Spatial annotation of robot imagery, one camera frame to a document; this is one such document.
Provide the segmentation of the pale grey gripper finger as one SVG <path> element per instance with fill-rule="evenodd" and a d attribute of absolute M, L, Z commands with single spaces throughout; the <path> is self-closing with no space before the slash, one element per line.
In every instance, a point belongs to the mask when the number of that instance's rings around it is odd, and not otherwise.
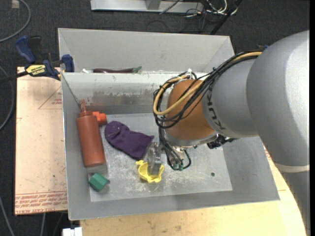
<path fill-rule="evenodd" d="M 156 154 L 156 144 L 151 143 L 147 148 L 147 162 L 150 167 L 154 166 Z"/>
<path fill-rule="evenodd" d="M 158 175 L 161 165 L 162 165 L 161 154 L 158 153 L 157 155 L 155 155 L 155 158 L 154 158 L 153 175 Z"/>

